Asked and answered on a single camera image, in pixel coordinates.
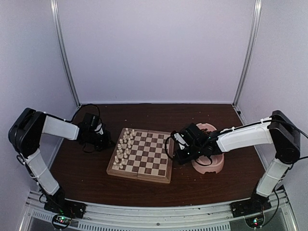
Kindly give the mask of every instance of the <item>ventilation grille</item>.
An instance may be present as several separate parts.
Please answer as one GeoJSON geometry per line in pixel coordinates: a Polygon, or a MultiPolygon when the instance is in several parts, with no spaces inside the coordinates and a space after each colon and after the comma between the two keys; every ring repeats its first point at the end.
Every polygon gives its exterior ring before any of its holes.
{"type": "MultiPolygon", "coordinates": [[[[87,224],[83,222],[79,222],[78,229],[82,231],[140,231],[140,230],[147,230],[147,229],[124,229],[124,228],[108,228],[103,225],[97,224],[87,224]]],[[[218,225],[207,225],[203,228],[198,229],[161,229],[165,231],[231,231],[230,225],[228,222],[218,225]]]]}
{"type": "Polygon", "coordinates": [[[38,211],[38,210],[33,210],[32,216],[34,218],[38,218],[38,219],[50,221],[50,222],[51,222],[51,219],[52,219],[52,215],[45,213],[45,212],[42,212],[42,211],[38,211]]]}

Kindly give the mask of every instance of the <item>robotic arm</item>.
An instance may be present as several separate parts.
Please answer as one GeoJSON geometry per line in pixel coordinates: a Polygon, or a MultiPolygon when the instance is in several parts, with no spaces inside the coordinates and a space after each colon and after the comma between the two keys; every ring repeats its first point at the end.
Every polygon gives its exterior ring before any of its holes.
{"type": "Polygon", "coordinates": [[[272,116],[259,122],[222,131],[205,132],[190,124],[179,133],[172,133],[172,138],[180,146],[175,152],[175,159],[185,164],[202,155],[217,155],[237,148],[273,143],[275,158],[258,182],[252,197],[231,204],[234,217],[245,216],[270,208],[268,196],[288,169],[299,160],[300,133],[294,127],[281,111],[274,111],[272,116]]]}
{"type": "Polygon", "coordinates": [[[9,141],[19,153],[19,162],[26,166],[31,178],[46,196],[44,209],[69,218],[82,218],[85,204],[65,200],[64,190],[53,178],[40,154],[41,135],[63,137],[83,145],[90,143],[96,151],[100,151],[114,145],[104,127],[98,116],[89,113],[78,125],[30,108],[18,117],[9,131],[9,141]]]}

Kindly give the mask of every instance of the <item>metal corner post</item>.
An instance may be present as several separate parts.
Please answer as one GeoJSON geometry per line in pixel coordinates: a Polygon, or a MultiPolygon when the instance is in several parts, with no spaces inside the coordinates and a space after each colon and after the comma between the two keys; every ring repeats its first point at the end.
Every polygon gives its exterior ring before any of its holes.
{"type": "Polygon", "coordinates": [[[245,61],[241,73],[241,78],[239,82],[239,86],[237,88],[235,98],[233,101],[233,106],[236,108],[238,106],[240,96],[244,87],[244,83],[248,74],[248,69],[249,65],[251,62],[251,57],[253,53],[253,48],[256,43],[256,38],[257,38],[257,33],[259,29],[259,23],[260,23],[260,17],[261,17],[261,6],[262,6],[262,0],[255,0],[255,10],[254,10],[254,15],[252,19],[252,24],[251,24],[251,31],[250,31],[250,38],[248,42],[248,47],[247,47],[247,52],[245,56],[245,61]]]}
{"type": "Polygon", "coordinates": [[[80,107],[79,98],[78,98],[77,91],[76,91],[76,88],[75,88],[75,85],[74,85],[72,73],[71,73],[71,70],[70,70],[70,67],[69,67],[69,63],[68,63],[68,59],[67,59],[67,55],[66,55],[66,51],[65,51],[64,40],[63,40],[62,29],[61,29],[61,23],[60,23],[59,10],[58,10],[58,0],[51,0],[51,12],[52,12],[52,15],[53,15],[54,24],[55,24],[56,31],[57,31],[62,62],[63,62],[65,74],[66,74],[66,77],[67,77],[67,80],[68,80],[68,84],[69,84],[70,90],[73,94],[76,106],[80,107]]]}

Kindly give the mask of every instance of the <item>dark chessboard square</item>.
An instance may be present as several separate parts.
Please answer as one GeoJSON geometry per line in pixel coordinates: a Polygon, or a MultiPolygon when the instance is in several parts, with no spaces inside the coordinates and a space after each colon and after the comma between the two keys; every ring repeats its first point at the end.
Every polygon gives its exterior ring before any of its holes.
{"type": "Polygon", "coordinates": [[[159,176],[164,176],[166,174],[166,171],[165,170],[159,170],[158,171],[158,175],[159,176]]]}
{"type": "Polygon", "coordinates": [[[140,162],[140,167],[145,167],[146,166],[146,162],[141,161],[140,162]]]}
{"type": "Polygon", "coordinates": [[[127,165],[133,166],[134,165],[134,161],[133,160],[128,160],[127,161],[127,165]]]}
{"type": "Polygon", "coordinates": [[[161,160],[160,160],[160,163],[163,164],[163,165],[165,165],[165,164],[167,163],[167,159],[161,159],[161,160]]]}
{"type": "Polygon", "coordinates": [[[153,163],[153,161],[154,161],[154,158],[153,158],[153,157],[148,157],[148,162],[149,162],[149,163],[153,163]]]}
{"type": "Polygon", "coordinates": [[[132,171],[132,172],[138,172],[138,170],[139,170],[139,167],[133,166],[133,169],[132,169],[131,171],[132,171]]]}
{"type": "Polygon", "coordinates": [[[159,169],[159,164],[153,164],[154,169],[159,169]]]}
{"type": "Polygon", "coordinates": [[[151,172],[152,172],[151,168],[147,168],[147,167],[145,168],[145,171],[144,171],[145,174],[151,174],[151,172]]]}

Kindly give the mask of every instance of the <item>chessboard frame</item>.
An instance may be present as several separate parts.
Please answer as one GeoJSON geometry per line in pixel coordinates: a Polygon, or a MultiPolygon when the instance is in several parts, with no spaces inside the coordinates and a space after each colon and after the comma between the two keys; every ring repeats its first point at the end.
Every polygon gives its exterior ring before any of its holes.
{"type": "MultiPolygon", "coordinates": [[[[146,133],[153,133],[153,134],[159,134],[159,135],[170,135],[169,132],[163,132],[163,131],[144,130],[144,129],[134,129],[134,130],[135,132],[146,132],[146,133]]],[[[164,177],[143,174],[143,173],[138,173],[138,172],[126,172],[123,170],[113,169],[113,162],[116,156],[117,145],[119,144],[119,140],[123,137],[124,132],[125,132],[125,128],[122,129],[119,139],[115,145],[115,149],[111,155],[111,158],[110,158],[110,161],[107,167],[107,174],[111,176],[117,176],[117,177],[123,177],[123,178],[135,179],[135,180],[145,180],[145,181],[169,184],[171,182],[171,173],[172,173],[172,160],[169,158],[167,158],[167,169],[166,169],[166,175],[164,177]]],[[[167,148],[168,148],[168,153],[172,154],[173,149],[174,149],[174,141],[172,139],[169,139],[169,144],[167,148]]]]}

